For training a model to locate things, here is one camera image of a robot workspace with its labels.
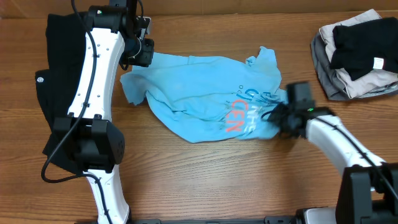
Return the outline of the light blue printed t-shirt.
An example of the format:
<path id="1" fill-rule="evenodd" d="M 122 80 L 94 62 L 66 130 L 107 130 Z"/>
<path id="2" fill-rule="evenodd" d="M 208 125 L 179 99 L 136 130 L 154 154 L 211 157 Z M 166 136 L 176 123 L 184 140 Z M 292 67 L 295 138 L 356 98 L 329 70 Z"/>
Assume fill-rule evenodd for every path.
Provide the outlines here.
<path id="1" fill-rule="evenodd" d="M 261 47 L 245 62 L 227 57 L 155 53 L 120 82 L 130 104 L 147 101 L 155 116 L 190 143 L 271 139 L 279 128 L 267 117 L 287 101 L 275 52 Z"/>

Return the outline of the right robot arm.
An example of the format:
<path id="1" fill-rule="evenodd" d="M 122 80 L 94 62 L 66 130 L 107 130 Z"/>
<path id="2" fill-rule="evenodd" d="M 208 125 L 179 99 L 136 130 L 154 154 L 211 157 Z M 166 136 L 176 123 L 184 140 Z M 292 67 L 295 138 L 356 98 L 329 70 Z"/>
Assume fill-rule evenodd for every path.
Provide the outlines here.
<path id="1" fill-rule="evenodd" d="M 267 217 L 265 223 L 397 223 L 397 164 L 361 144 L 331 109 L 317 107 L 310 85 L 287 85 L 287 103 L 263 114 L 290 138 L 317 146 L 342 176 L 335 207 L 297 210 L 294 216 Z"/>

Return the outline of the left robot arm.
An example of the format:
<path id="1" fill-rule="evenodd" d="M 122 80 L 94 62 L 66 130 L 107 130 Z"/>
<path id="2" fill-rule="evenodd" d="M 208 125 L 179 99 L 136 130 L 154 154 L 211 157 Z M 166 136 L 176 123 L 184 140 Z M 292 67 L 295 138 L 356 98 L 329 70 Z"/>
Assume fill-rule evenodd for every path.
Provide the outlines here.
<path id="1" fill-rule="evenodd" d="M 77 166 L 74 177 L 90 183 L 97 223 L 132 223 L 119 175 L 125 139 L 112 123 L 111 101 L 119 67 L 127 70 L 152 63 L 154 41 L 146 38 L 151 19 L 137 14 L 138 9 L 143 10 L 141 1 L 110 1 L 107 6 L 90 6 L 79 20 L 86 39 L 80 82 L 67 115 L 55 119 L 52 132 L 60 142 L 41 173 L 50 182 L 46 168 L 56 152 L 64 151 Z"/>

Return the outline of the grey folded garment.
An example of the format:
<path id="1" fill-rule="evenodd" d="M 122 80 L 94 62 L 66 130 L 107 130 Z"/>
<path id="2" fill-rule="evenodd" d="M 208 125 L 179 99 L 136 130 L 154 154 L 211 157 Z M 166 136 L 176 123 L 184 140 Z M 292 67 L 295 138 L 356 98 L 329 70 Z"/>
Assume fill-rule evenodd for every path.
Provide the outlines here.
<path id="1" fill-rule="evenodd" d="M 320 33 L 316 33 L 310 44 L 312 60 L 318 80 L 331 101 L 349 101 L 351 98 L 345 92 L 344 84 L 337 78 L 336 70 L 330 69 L 330 63 L 325 52 L 325 43 Z M 397 83 L 393 83 L 381 88 L 375 88 L 361 98 L 372 98 L 381 95 L 397 95 Z"/>

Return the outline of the black garment with logo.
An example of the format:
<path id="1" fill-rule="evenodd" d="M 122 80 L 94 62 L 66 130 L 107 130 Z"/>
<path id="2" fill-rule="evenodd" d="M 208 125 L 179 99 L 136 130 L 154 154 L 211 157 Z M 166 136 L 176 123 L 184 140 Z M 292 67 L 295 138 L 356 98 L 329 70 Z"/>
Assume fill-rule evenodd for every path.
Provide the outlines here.
<path id="1" fill-rule="evenodd" d="M 39 105 L 53 128 L 65 117 L 76 95 L 85 57 L 86 31 L 75 14 L 49 14 L 45 36 L 49 69 L 35 73 Z"/>

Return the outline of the beige folded garment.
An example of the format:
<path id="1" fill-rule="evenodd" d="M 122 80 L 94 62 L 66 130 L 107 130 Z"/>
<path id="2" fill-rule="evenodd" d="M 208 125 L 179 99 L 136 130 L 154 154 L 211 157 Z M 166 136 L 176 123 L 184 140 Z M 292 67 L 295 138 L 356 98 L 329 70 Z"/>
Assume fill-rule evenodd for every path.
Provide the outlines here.
<path id="1" fill-rule="evenodd" d="M 320 33 L 321 38 L 325 43 L 325 52 L 328 57 L 329 63 L 331 61 L 334 51 L 336 50 L 333 38 L 333 29 L 336 26 L 353 26 L 380 18 L 380 15 L 374 9 L 370 9 L 345 21 L 337 22 L 335 24 L 330 24 L 319 28 L 318 32 Z M 336 70 L 337 78 L 344 84 L 345 92 L 351 99 L 362 96 L 375 88 L 381 88 L 393 83 L 397 83 L 397 74 L 384 70 L 373 70 L 367 75 L 355 81 L 352 81 L 351 77 L 345 69 L 341 68 L 333 70 Z"/>

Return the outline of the black folded garment on pile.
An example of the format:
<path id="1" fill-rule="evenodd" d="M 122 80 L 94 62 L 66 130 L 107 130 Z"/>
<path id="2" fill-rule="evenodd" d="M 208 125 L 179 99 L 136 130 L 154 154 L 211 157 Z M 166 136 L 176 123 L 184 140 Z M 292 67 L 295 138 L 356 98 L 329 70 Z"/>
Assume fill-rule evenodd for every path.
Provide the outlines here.
<path id="1" fill-rule="evenodd" d="M 332 69 L 345 69 L 352 81 L 373 70 L 397 73 L 397 18 L 387 17 L 333 29 Z"/>

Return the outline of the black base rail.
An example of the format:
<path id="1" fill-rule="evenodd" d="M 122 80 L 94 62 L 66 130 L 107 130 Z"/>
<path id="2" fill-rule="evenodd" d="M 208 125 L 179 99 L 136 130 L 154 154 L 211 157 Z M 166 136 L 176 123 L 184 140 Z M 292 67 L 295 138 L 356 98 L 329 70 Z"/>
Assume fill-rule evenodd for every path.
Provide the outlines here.
<path id="1" fill-rule="evenodd" d="M 217 220 L 159 220 L 142 219 L 131 220 L 131 224 L 304 224 L 305 222 L 296 216 L 267 216 L 265 218 L 243 219 L 217 219 Z"/>

